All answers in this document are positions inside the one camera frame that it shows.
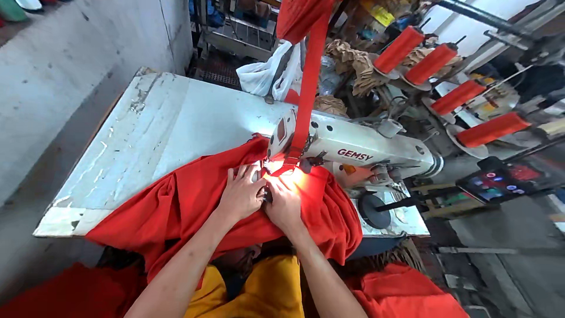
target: bright light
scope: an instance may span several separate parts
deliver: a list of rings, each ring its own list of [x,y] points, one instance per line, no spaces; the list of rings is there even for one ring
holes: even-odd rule
[[[268,168],[271,172],[275,172],[283,166],[282,161],[270,161],[265,163],[265,167]],[[275,178],[273,176],[265,174],[263,176],[266,180],[271,178]],[[295,167],[294,170],[285,171],[283,174],[280,175],[279,180],[281,180],[287,187],[291,190],[295,191],[295,187],[301,188],[307,177],[299,167]]]

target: white table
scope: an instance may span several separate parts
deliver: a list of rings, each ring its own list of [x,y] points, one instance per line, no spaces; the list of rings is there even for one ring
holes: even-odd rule
[[[292,107],[282,102],[268,105],[259,96],[142,68],[33,235],[85,235],[168,172],[200,156],[237,147],[255,132],[270,135]],[[370,236],[429,235],[416,208],[408,208],[404,216],[407,224],[400,222],[386,233],[367,225],[363,232]]]

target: industrial sewing machine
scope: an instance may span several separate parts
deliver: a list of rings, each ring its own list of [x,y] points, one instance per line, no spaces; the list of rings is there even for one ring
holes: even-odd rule
[[[295,110],[287,112],[273,132],[267,151],[269,161],[283,160],[296,126]],[[408,177],[429,178],[443,166],[443,159],[418,139],[399,135],[402,126],[385,119],[376,127],[313,114],[299,168],[309,173],[324,165],[344,188],[384,186]]]

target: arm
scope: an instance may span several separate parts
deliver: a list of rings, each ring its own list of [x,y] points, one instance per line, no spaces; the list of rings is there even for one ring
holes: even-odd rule
[[[320,317],[367,317],[308,233],[300,218],[300,197],[277,179],[269,181],[268,187],[273,203],[267,204],[266,213],[297,249]]]
[[[228,183],[220,204],[196,234],[161,269],[126,314],[131,317],[183,317],[210,257],[225,234],[261,207],[266,181],[251,181],[259,166],[241,166]]]

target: red fabric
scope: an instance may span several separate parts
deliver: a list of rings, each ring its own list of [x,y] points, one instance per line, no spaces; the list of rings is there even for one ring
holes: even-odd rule
[[[277,37],[292,44],[302,41],[312,25],[332,11],[332,6],[333,0],[285,0],[277,17]]]
[[[288,93],[286,93],[286,97],[284,102],[289,104],[298,105],[298,101],[300,100],[300,95],[293,89],[289,89]]]
[[[346,283],[369,317],[468,317],[453,296],[408,265],[389,264]]]
[[[301,98],[298,100],[294,135],[282,167],[271,174],[275,177],[296,168],[299,161],[298,158],[302,155],[306,141],[310,136],[310,120],[316,91],[318,90],[318,74],[320,74],[321,56],[324,54],[325,34],[328,30],[329,16],[329,10],[323,12],[321,17],[311,27],[308,50],[304,62],[304,73],[302,74],[302,84],[300,86]]]
[[[268,142],[256,136],[240,147],[176,169],[125,202],[86,237],[142,254],[150,281],[216,208],[227,170],[264,159]],[[357,212],[333,175],[314,167],[310,174],[296,169],[280,179],[301,196],[302,219],[316,244],[326,257],[343,264],[359,245],[362,233]],[[228,232],[212,258],[282,235],[259,210]]]
[[[0,317],[123,317],[146,286],[134,267],[89,269],[80,263],[0,307]]]

